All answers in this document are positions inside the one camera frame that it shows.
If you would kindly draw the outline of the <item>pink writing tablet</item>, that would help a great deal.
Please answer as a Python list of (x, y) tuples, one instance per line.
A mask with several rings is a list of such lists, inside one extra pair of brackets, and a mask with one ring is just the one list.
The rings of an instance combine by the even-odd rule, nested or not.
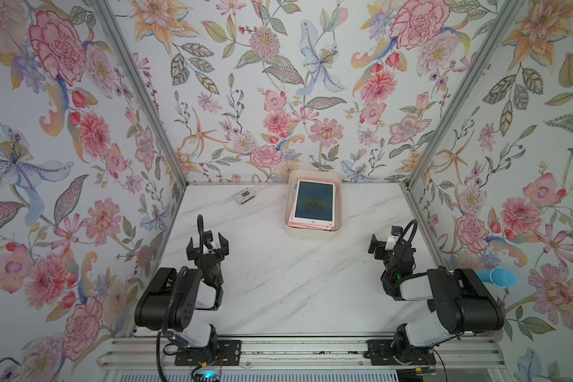
[(336, 229), (337, 184), (334, 181), (300, 178), (293, 197), (288, 227), (325, 232)]

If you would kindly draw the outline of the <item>cream plastic storage box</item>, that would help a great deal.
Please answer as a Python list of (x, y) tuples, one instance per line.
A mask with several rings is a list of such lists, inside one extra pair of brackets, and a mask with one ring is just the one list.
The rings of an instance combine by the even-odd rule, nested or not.
[(294, 237), (337, 236), (344, 226), (341, 182), (336, 173), (293, 171), (283, 208), (285, 230)]

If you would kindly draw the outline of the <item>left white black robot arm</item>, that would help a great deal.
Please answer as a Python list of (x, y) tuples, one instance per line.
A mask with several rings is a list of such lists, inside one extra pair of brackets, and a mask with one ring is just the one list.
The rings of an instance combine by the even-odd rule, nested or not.
[(241, 342), (221, 340), (216, 328), (196, 312), (217, 311), (224, 297), (221, 262), (229, 254), (229, 241), (202, 232), (199, 246), (189, 242), (187, 259), (193, 267), (161, 267), (135, 308), (135, 324), (156, 332), (156, 353), (175, 357), (176, 366), (238, 366)]

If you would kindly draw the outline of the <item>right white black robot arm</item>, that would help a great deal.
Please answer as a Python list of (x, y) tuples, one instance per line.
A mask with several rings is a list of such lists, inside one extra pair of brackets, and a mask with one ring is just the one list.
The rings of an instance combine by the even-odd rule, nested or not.
[(434, 365), (434, 349), (442, 343), (503, 327), (503, 310), (474, 270), (439, 267), (415, 273), (415, 248), (401, 238), (372, 236), (369, 253), (385, 266), (380, 281), (386, 295), (398, 302), (426, 302), (428, 308), (421, 318), (399, 325), (391, 339), (367, 341), (364, 358), (373, 365)]

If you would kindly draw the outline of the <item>blue microphone on stand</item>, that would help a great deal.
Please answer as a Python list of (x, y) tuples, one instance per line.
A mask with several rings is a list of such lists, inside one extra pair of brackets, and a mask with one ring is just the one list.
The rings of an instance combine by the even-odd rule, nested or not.
[(492, 270), (476, 270), (476, 275), (483, 283), (489, 283), (499, 288), (513, 287), (517, 284), (517, 276), (504, 268), (495, 267)]

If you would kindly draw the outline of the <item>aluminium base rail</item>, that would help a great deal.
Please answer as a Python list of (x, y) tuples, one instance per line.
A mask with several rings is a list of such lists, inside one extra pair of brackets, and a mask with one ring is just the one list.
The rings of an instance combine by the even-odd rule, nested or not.
[[(414, 363), (396, 361), (387, 350), (382, 350), (389, 336), (321, 335), (268, 335), (218, 337), (220, 342), (239, 342), (232, 350), (239, 364), (230, 366), (230, 357), (222, 365), (228, 370), (248, 371), (262, 369), (406, 369)], [(129, 337), (110, 341), (108, 351), (97, 361), (102, 371), (150, 370), (156, 366), (156, 356), (169, 371), (186, 370), (177, 366), (174, 356), (167, 356), (156, 348), (152, 337)], [(419, 361), (420, 366), (434, 363), (444, 369), (504, 369), (505, 362), (498, 345), (488, 337), (463, 335), (444, 342), (429, 351)]]

